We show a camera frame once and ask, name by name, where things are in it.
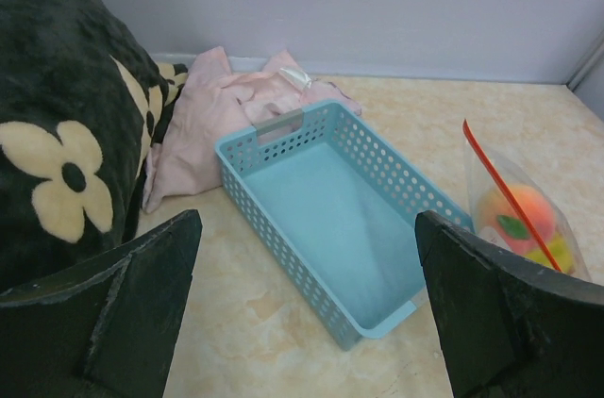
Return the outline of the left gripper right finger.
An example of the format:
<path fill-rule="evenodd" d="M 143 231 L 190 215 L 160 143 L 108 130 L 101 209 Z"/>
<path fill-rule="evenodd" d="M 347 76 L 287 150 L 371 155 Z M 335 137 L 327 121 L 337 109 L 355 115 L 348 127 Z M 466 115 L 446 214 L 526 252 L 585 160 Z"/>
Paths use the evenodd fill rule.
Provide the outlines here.
<path fill-rule="evenodd" d="M 602 396 L 602 286 L 431 210 L 417 215 L 415 237 L 454 396 Z"/>

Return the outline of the yellow starfruit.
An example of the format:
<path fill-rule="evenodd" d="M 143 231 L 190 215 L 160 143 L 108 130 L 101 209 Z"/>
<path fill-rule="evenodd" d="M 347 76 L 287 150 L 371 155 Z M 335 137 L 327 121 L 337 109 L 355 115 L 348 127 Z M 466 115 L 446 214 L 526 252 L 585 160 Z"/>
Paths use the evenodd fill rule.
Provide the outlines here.
<path fill-rule="evenodd" d="M 573 253 L 562 235 L 556 234 L 546 246 L 563 273 L 573 274 L 576 271 Z M 550 261 L 539 247 L 528 252 L 527 258 L 553 269 Z"/>

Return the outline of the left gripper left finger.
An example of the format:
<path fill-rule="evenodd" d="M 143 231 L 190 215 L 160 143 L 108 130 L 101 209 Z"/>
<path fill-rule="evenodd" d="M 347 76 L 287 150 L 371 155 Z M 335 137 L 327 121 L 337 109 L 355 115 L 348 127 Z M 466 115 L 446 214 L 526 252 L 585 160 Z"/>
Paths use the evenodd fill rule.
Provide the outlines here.
<path fill-rule="evenodd" d="M 1 295 L 4 397 L 161 397 L 202 234 L 188 209 Z"/>

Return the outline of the orange peach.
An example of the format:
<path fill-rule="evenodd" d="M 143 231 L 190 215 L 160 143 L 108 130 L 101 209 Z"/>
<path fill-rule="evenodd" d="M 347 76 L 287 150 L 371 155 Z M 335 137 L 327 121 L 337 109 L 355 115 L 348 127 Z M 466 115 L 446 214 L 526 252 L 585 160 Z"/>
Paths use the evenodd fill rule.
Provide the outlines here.
<path fill-rule="evenodd" d="M 510 184 L 509 190 L 541 239 L 550 242 L 556 232 L 556 214 L 550 203 L 530 185 Z M 488 242 L 521 256 L 539 247 L 528 226 L 498 187 L 491 188 L 478 199 L 475 216 L 475 229 Z"/>

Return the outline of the clear zip top bag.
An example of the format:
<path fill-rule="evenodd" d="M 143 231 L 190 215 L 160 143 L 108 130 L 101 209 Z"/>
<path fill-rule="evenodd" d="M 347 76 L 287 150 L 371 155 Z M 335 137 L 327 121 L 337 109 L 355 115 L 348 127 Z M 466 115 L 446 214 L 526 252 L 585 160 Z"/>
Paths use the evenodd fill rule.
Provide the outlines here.
<path fill-rule="evenodd" d="M 462 123 L 470 215 L 482 239 L 555 271 L 589 281 L 574 233 L 554 202 L 516 163 L 480 143 Z"/>

